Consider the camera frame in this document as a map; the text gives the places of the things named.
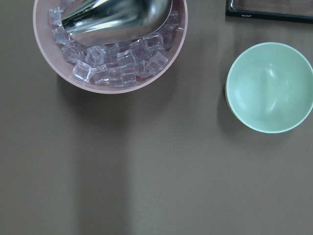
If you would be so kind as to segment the metal ice scoop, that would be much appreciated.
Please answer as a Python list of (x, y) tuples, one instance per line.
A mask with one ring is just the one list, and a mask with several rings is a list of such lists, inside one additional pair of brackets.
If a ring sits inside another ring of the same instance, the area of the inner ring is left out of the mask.
[(172, 10), (171, 0), (77, 0), (62, 13), (65, 31), (91, 47), (130, 41), (159, 30)]

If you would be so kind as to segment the mint green bowl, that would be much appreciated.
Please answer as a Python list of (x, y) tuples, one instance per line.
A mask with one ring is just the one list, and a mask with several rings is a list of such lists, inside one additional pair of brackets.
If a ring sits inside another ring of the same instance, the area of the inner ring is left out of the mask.
[(241, 123), (262, 133), (283, 133), (300, 125), (313, 109), (313, 68), (291, 46), (260, 43), (233, 62), (224, 92)]

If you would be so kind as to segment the pink bowl of ice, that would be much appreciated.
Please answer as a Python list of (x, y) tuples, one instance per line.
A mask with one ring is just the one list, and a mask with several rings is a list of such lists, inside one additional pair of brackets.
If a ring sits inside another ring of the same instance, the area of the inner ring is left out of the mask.
[(142, 88), (175, 61), (187, 29), (187, 4), (175, 0), (165, 24), (138, 39), (89, 46), (65, 31), (61, 15), (78, 1), (37, 0), (33, 25), (39, 49), (63, 79), (87, 91), (121, 94)]

